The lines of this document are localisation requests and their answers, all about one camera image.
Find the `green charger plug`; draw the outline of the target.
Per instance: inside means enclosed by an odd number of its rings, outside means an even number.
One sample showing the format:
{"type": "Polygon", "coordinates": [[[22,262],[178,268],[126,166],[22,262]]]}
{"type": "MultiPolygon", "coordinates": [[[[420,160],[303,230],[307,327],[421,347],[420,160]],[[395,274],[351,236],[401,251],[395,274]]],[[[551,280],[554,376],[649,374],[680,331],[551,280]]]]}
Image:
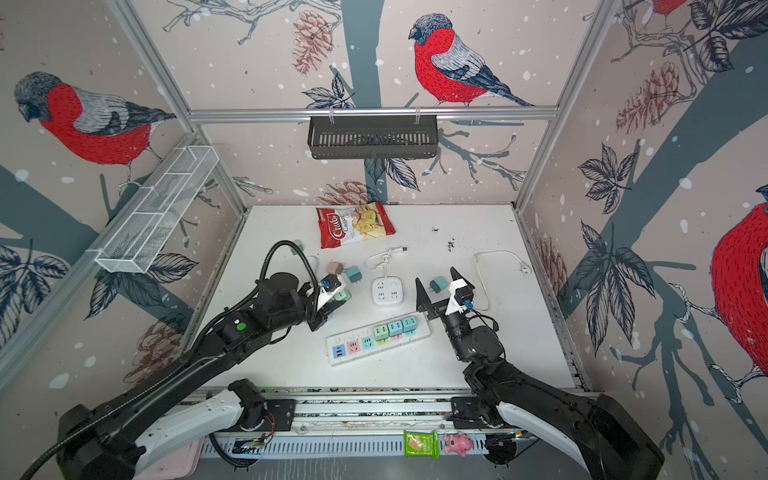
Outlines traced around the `green charger plug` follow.
{"type": "Polygon", "coordinates": [[[348,289],[343,289],[343,290],[341,290],[340,292],[338,292],[337,294],[335,294],[335,295],[334,295],[334,297],[333,297],[333,299],[334,299],[335,301],[340,301],[340,302],[346,302],[346,301],[348,301],[350,298],[351,298],[351,293],[349,292],[349,290],[348,290],[348,289]]]}

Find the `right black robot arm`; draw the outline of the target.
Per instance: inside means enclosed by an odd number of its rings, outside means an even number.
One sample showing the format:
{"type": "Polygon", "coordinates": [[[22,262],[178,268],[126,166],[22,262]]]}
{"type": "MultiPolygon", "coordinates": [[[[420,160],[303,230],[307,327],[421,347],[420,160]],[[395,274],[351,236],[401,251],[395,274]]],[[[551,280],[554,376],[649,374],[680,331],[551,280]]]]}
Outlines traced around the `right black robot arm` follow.
{"type": "Polygon", "coordinates": [[[570,457],[594,479],[655,479],[665,457],[614,398],[568,393],[508,362],[497,326],[470,324],[474,286],[450,271],[449,297],[434,302],[415,283],[416,308],[440,319],[463,376],[476,396],[479,419],[491,426],[519,427],[570,457]]]}

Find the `teal charger plug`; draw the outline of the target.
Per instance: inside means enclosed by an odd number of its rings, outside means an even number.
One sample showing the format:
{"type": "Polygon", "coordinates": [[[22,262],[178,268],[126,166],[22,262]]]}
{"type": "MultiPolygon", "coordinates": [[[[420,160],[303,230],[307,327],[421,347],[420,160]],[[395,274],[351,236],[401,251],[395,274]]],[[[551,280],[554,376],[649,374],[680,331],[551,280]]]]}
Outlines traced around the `teal charger plug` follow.
{"type": "Polygon", "coordinates": [[[396,337],[403,333],[403,323],[400,320],[389,323],[387,328],[390,337],[396,337]]]}
{"type": "Polygon", "coordinates": [[[402,319],[401,323],[403,333],[414,331],[418,327],[418,320],[414,316],[402,319]]]}
{"type": "Polygon", "coordinates": [[[450,282],[443,276],[438,276],[429,283],[430,290],[437,294],[445,292],[449,289],[449,286],[450,282]]]}

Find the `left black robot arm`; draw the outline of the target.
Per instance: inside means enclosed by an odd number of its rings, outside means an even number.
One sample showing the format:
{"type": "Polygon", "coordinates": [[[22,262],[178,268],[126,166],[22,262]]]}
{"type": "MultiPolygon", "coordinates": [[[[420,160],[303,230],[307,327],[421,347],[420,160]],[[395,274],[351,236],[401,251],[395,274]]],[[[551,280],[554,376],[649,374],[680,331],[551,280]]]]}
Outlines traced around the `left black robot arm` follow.
{"type": "Polygon", "coordinates": [[[57,442],[22,473],[31,479],[55,460],[66,479],[132,479],[159,449],[156,425],[198,387],[277,343],[275,333],[289,334],[306,323],[312,330],[325,321],[320,310],[321,283],[311,273],[305,284],[285,272],[268,272],[274,254],[290,249],[302,264],[303,249],[280,240],[268,251],[254,289],[215,316],[178,359],[126,393],[94,409],[77,405],[59,421],[57,442]]]}

